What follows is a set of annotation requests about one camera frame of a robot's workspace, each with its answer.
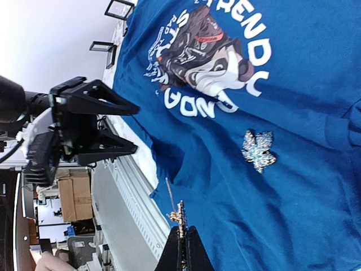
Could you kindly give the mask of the silver brooch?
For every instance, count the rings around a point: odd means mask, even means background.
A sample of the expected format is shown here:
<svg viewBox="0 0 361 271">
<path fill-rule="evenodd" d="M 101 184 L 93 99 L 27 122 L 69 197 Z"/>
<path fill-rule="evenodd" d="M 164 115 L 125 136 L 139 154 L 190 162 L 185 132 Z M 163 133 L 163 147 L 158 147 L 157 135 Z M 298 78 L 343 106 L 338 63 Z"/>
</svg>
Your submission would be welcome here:
<svg viewBox="0 0 361 271">
<path fill-rule="evenodd" d="M 171 205 L 173 211 L 168 215 L 168 218 L 172 222 L 176 222 L 178 224 L 177 230 L 177 268 L 180 270 L 187 270 L 187 258 L 186 258 L 186 249 L 184 248 L 185 244 L 185 231 L 186 231 L 186 217 L 184 212 L 184 204 L 182 201 L 180 203 L 175 204 L 173 192 L 171 190 L 170 181 L 166 177 L 165 178 L 166 185 L 168 188 L 168 193 L 171 200 Z"/>
</svg>

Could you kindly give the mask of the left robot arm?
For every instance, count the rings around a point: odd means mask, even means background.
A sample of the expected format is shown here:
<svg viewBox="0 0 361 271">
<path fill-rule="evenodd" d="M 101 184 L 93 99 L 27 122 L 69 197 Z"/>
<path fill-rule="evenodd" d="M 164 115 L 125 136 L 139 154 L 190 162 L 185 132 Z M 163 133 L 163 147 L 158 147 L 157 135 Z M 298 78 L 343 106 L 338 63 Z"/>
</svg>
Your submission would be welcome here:
<svg viewBox="0 0 361 271">
<path fill-rule="evenodd" d="M 1 77 L 1 131 L 24 132 L 19 142 L 36 168 L 56 167 L 60 161 L 87 166 L 136 153 L 137 145 L 100 128 L 98 116 L 139 111 L 100 80 L 75 77 L 44 94 Z"/>
</svg>

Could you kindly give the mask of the blue printed t-shirt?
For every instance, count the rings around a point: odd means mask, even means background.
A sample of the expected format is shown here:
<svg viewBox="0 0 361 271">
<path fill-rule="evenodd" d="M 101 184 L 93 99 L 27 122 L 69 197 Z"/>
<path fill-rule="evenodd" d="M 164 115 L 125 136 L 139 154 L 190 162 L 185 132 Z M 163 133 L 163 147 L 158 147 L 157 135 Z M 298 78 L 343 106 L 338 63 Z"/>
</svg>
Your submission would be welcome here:
<svg viewBox="0 0 361 271">
<path fill-rule="evenodd" d="M 215 270 L 360 269 L 360 2 L 139 1 L 114 90 Z M 259 174 L 243 138 L 273 132 Z"/>
</svg>

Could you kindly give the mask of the sparkly flower brooch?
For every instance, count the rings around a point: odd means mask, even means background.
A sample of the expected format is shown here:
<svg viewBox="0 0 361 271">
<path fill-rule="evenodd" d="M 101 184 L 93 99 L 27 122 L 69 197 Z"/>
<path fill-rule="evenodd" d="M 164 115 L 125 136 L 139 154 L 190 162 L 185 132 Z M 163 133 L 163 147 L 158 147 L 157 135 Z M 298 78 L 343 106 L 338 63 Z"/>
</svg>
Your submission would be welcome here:
<svg viewBox="0 0 361 271">
<path fill-rule="evenodd" d="M 266 167 L 276 163 L 276 156 L 270 152 L 273 139 L 272 131 L 254 134 L 247 130 L 244 134 L 241 153 L 245 161 L 253 164 L 259 174 L 263 174 Z"/>
</svg>

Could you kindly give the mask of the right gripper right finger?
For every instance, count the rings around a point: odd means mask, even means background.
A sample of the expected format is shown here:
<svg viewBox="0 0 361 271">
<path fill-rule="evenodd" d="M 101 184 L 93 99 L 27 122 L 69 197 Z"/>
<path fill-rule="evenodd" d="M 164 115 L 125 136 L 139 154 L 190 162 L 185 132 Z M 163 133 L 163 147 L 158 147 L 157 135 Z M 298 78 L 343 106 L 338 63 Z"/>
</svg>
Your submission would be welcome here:
<svg viewBox="0 0 361 271">
<path fill-rule="evenodd" d="M 187 271 L 214 271 L 195 226 L 186 231 L 185 249 Z"/>
</svg>

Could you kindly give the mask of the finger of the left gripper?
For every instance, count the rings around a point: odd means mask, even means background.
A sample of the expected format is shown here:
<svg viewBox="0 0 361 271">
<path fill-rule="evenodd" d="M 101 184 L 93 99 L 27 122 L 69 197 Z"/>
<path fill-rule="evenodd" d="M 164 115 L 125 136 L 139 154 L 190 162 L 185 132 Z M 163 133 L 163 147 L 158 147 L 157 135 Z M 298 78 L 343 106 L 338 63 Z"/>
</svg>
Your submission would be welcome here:
<svg viewBox="0 0 361 271">
<path fill-rule="evenodd" d="M 79 141 L 76 160 L 79 165 L 87 166 L 101 160 L 134 154 L 137 149 L 136 144 L 108 130 L 92 130 Z"/>
<path fill-rule="evenodd" d="M 119 96 L 100 80 L 81 82 L 67 90 L 67 111 L 88 115 L 131 116 L 140 108 Z"/>
</svg>

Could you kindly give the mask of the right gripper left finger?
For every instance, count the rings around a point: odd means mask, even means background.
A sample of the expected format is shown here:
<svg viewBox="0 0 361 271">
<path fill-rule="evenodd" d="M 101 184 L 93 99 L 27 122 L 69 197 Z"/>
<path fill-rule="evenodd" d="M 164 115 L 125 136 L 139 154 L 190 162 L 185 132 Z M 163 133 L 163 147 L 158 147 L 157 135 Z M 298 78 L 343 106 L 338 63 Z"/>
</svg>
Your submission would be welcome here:
<svg viewBox="0 0 361 271">
<path fill-rule="evenodd" d="M 172 227 L 155 271 L 179 271 L 181 269 L 181 240 L 179 228 Z"/>
</svg>

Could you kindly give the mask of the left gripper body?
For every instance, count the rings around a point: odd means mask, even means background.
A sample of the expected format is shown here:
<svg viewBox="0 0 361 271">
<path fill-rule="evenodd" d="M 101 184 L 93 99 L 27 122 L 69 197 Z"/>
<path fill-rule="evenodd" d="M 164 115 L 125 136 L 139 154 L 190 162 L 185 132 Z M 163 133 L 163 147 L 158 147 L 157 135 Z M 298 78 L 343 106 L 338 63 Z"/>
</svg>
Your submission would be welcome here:
<svg viewBox="0 0 361 271">
<path fill-rule="evenodd" d="M 97 115 L 99 81 L 75 77 L 50 90 L 61 160 L 87 166 L 99 160 Z"/>
</svg>

